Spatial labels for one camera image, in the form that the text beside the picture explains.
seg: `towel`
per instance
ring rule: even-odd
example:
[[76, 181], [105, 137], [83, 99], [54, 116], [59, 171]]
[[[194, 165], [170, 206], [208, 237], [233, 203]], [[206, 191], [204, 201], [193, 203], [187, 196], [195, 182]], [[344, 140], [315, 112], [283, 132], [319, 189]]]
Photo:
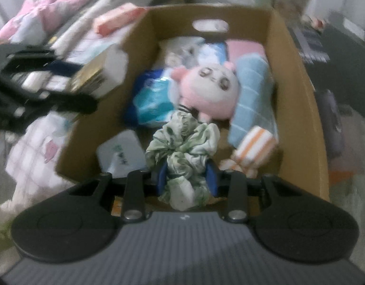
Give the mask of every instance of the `towel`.
[[256, 125], [277, 137], [271, 105], [274, 82], [269, 76], [268, 62], [257, 53], [245, 55], [238, 59], [236, 72], [242, 89], [230, 123], [228, 142], [237, 148]]
[[231, 159], [221, 162], [219, 169], [243, 172], [248, 178], [256, 178], [258, 168], [264, 165], [277, 146], [277, 140], [269, 131], [255, 126], [244, 137]]

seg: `blue towel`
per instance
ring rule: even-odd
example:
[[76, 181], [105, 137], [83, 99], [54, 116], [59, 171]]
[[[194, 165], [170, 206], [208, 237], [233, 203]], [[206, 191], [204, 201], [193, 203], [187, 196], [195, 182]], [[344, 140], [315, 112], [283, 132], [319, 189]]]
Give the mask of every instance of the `blue towel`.
[[277, 135], [271, 105], [274, 83], [269, 77], [268, 63], [257, 53], [248, 54], [237, 60], [236, 72], [241, 92], [228, 136], [235, 148], [256, 125]]

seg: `gray ribbed surface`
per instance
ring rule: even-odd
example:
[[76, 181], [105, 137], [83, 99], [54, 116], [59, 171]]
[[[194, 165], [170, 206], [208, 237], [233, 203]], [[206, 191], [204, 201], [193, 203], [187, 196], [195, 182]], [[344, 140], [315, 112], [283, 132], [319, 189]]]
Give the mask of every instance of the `gray ribbed surface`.
[[359, 285], [365, 275], [346, 260], [311, 266], [280, 259], [246, 226], [228, 224], [215, 212], [155, 212], [125, 226], [89, 259], [69, 265], [23, 259], [4, 279], [9, 285]]

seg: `stuffed animal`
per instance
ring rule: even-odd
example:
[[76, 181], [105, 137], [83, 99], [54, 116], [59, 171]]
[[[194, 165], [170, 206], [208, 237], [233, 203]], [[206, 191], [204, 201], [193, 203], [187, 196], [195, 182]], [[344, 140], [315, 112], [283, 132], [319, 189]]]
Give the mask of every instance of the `stuffed animal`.
[[180, 83], [180, 104], [199, 111], [199, 120], [226, 120], [234, 114], [239, 95], [239, 82], [232, 64], [206, 64], [190, 70], [175, 68], [171, 78]]

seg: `orange striped cloth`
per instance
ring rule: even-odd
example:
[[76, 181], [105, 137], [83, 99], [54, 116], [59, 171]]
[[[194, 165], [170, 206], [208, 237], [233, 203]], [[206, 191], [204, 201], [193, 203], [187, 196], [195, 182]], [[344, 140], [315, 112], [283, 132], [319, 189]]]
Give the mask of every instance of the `orange striped cloth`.
[[241, 171], [248, 178], [256, 178], [257, 169], [268, 161], [276, 146], [277, 140], [269, 131], [254, 126], [233, 152], [231, 159], [223, 160], [219, 168]]

